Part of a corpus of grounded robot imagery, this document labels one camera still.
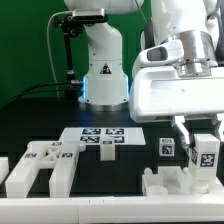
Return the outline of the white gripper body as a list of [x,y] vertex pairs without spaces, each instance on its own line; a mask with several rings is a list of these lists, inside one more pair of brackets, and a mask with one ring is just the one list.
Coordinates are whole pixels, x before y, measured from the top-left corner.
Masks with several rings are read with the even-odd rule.
[[202,119],[224,113],[224,68],[207,77],[180,78],[172,66],[141,69],[133,79],[129,110],[136,123],[169,121],[174,116]]

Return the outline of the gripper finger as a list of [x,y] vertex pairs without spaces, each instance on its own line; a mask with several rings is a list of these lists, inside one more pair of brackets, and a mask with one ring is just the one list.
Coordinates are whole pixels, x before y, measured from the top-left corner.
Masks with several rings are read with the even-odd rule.
[[171,119],[171,126],[174,127],[181,139],[181,144],[184,149],[192,147],[194,142],[193,136],[188,132],[187,128],[184,125],[185,117],[184,116],[174,116]]
[[212,124],[215,126],[215,135],[219,140],[224,140],[224,113],[214,114]]

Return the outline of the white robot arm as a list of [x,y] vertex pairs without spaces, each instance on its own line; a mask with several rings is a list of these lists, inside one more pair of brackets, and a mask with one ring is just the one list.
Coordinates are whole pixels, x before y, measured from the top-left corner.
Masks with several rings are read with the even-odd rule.
[[94,109],[129,100],[138,123],[170,121],[190,145],[184,122],[210,119],[224,141],[224,68],[215,50],[221,41],[223,0],[151,0],[150,31],[135,59],[133,84],[122,69],[122,37],[106,22],[109,14],[135,11],[134,0],[64,0],[88,36],[89,70],[80,103]]

